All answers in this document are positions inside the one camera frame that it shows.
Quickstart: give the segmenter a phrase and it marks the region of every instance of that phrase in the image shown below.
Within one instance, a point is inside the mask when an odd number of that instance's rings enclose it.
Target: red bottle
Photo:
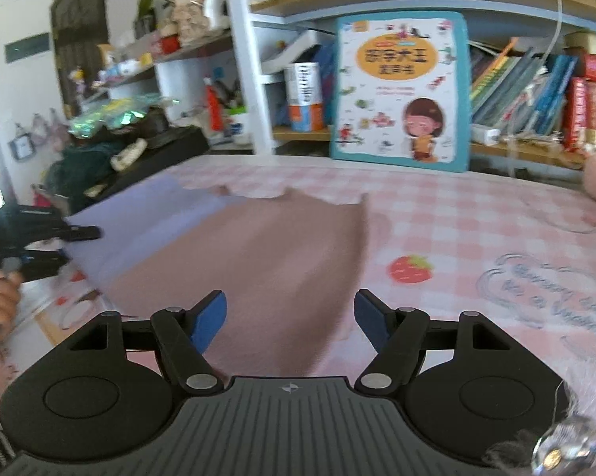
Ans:
[[[221,118],[221,104],[217,98],[214,88],[212,87],[212,80],[208,77],[204,78],[205,96],[208,101],[208,115],[210,118],[210,129],[214,132],[219,132],[224,129],[223,119]]]

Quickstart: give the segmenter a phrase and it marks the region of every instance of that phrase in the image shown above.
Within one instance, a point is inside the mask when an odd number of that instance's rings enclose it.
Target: red book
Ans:
[[[596,150],[596,82],[587,82],[587,128],[584,133],[585,149]]]
[[[568,152],[583,147],[587,127],[587,81],[574,77],[567,87],[567,107],[563,121],[563,146]]]
[[[596,54],[588,54],[583,48],[566,48],[565,53],[579,57],[576,75],[596,82]]]

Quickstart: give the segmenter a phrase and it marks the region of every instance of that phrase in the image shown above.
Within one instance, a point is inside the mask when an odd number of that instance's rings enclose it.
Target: human hand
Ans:
[[[21,299],[22,283],[23,276],[19,272],[12,272],[5,276],[0,271],[0,342],[12,330],[16,306]]]

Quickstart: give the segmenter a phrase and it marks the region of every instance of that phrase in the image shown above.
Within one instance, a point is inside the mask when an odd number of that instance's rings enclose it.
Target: wooden door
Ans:
[[[54,0],[51,6],[56,68],[68,118],[80,112],[75,84],[69,74],[80,66],[87,87],[102,69],[98,44],[108,43],[106,4],[104,0]]]

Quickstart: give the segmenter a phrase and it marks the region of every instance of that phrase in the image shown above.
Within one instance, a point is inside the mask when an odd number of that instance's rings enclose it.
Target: black circular pad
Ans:
[[[508,378],[478,378],[468,381],[459,392],[463,405],[484,419],[521,417],[532,405],[534,394],[518,381]]]
[[[421,372],[398,400],[426,442],[484,466],[496,443],[521,430],[541,436],[567,399],[556,373],[487,319],[462,316],[458,338],[454,358]]]
[[[87,419],[109,411],[119,399],[115,383],[78,376],[62,380],[47,390],[45,404],[53,413],[67,419]]]
[[[3,394],[5,434],[33,456],[72,462],[113,458],[148,442],[170,419],[170,384],[126,359],[121,320],[94,319],[91,331],[85,329],[89,324]]]

